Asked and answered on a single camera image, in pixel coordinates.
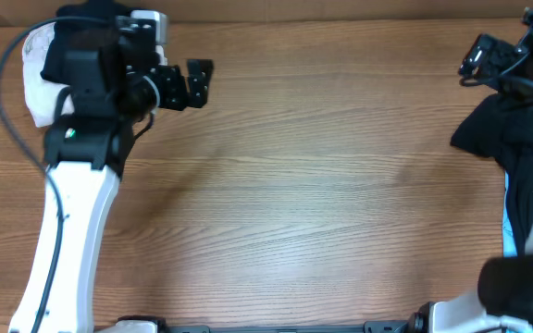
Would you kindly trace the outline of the black t-shirt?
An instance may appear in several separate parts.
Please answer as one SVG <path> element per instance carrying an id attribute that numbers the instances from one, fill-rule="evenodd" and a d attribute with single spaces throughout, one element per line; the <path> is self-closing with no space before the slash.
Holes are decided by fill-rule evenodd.
<path id="1" fill-rule="evenodd" d="M 533 107 L 500 93 L 485 98 L 458 126 L 450 145 L 478 157 L 492 158 L 504 170 L 504 250 L 525 252 L 533 225 Z"/>

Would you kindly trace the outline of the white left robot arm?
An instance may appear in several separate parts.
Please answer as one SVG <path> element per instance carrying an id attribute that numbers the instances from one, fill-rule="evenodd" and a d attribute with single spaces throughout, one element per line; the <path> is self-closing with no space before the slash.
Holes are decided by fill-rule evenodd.
<path id="1" fill-rule="evenodd" d="M 167 17 L 135 10 L 88 18 L 65 55 L 67 83 L 56 94 L 44 153 L 43 222 L 12 332 L 91 332 L 93 288 L 105 222 L 136 124 L 151 128 L 159 109 L 203 107 L 214 70 L 209 59 L 171 66 L 163 55 Z"/>

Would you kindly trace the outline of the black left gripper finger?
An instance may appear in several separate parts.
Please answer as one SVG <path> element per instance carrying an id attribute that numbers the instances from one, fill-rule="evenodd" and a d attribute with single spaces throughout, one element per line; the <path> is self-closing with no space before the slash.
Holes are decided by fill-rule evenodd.
<path id="1" fill-rule="evenodd" d="M 210 80 L 214 62 L 210 59 L 189 59 L 187 61 L 189 97 L 188 106 L 202 108 L 208 100 Z"/>
<path id="2" fill-rule="evenodd" d="M 189 94 L 179 66 L 159 66 L 159 107 L 182 111 L 188 106 Z"/>

